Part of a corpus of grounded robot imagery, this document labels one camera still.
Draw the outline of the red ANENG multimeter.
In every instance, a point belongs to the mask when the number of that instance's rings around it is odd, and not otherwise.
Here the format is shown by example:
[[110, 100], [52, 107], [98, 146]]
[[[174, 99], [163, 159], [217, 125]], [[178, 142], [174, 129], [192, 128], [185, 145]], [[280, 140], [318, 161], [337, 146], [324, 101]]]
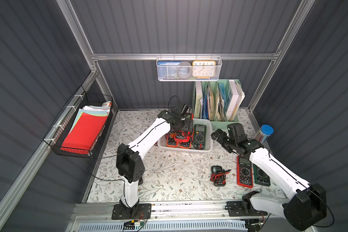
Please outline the red ANENG multimeter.
[[174, 140], [177, 143], [187, 143], [187, 142], [192, 142], [192, 133], [190, 131], [181, 131], [178, 130], [175, 132], [174, 135]]

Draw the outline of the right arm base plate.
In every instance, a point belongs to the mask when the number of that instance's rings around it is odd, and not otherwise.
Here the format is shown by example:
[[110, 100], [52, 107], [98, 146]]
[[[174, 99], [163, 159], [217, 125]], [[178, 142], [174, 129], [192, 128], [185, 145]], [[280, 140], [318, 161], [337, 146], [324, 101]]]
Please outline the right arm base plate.
[[265, 211], [254, 209], [250, 204], [244, 201], [228, 201], [225, 209], [228, 211], [230, 217], [250, 217], [250, 216], [267, 216]]

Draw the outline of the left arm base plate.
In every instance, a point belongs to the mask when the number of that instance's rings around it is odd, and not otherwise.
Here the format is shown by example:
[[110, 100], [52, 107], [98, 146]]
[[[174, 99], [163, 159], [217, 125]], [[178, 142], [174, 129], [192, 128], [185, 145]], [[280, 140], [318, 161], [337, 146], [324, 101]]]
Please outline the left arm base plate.
[[128, 219], [150, 219], [151, 204], [137, 203], [132, 208], [127, 207], [123, 203], [114, 205], [111, 219], [112, 220], [128, 220]]

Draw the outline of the orange multimeter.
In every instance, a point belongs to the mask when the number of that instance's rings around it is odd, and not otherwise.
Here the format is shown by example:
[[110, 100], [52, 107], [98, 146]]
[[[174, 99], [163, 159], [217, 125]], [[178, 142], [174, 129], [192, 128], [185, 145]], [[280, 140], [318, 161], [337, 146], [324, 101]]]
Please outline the orange multimeter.
[[166, 135], [166, 145], [169, 148], [176, 148], [177, 147], [177, 141], [175, 140], [175, 133], [171, 133]]
[[187, 142], [180, 142], [179, 147], [183, 149], [190, 149], [191, 148], [191, 141], [188, 140]]

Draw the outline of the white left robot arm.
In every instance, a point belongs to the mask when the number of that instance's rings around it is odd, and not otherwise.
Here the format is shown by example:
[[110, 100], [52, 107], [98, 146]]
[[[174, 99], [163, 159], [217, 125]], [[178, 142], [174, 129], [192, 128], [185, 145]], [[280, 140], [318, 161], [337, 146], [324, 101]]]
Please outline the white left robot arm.
[[126, 209], [131, 210], [139, 205], [138, 182], [145, 172], [145, 155], [165, 134], [182, 130], [188, 125], [185, 117], [188, 109], [187, 104], [179, 101], [174, 107], [161, 111], [153, 124], [134, 141], [119, 145], [116, 167], [123, 181], [120, 201]]

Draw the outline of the white plastic basket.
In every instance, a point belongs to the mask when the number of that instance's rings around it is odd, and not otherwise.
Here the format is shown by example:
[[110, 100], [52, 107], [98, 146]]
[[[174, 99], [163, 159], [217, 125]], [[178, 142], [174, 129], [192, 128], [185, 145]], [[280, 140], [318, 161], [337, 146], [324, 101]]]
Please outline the white plastic basket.
[[192, 131], [169, 132], [158, 141], [158, 147], [177, 152], [209, 153], [213, 149], [212, 124], [206, 119], [194, 119]]

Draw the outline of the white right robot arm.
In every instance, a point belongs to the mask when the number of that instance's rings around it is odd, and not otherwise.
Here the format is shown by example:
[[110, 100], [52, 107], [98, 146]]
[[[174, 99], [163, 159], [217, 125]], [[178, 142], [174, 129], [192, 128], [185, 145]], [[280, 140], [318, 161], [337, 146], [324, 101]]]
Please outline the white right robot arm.
[[242, 197], [241, 205], [228, 206], [230, 212], [242, 211], [244, 215], [270, 213], [286, 219], [299, 231], [304, 231], [324, 219], [330, 208], [326, 203], [326, 191], [319, 184], [308, 181], [289, 170], [278, 161], [265, 146], [255, 139], [249, 139], [242, 124], [233, 123], [211, 134], [214, 141], [229, 153], [236, 153], [238, 159], [244, 159], [263, 170], [282, 189], [285, 198], [263, 195], [252, 191]]

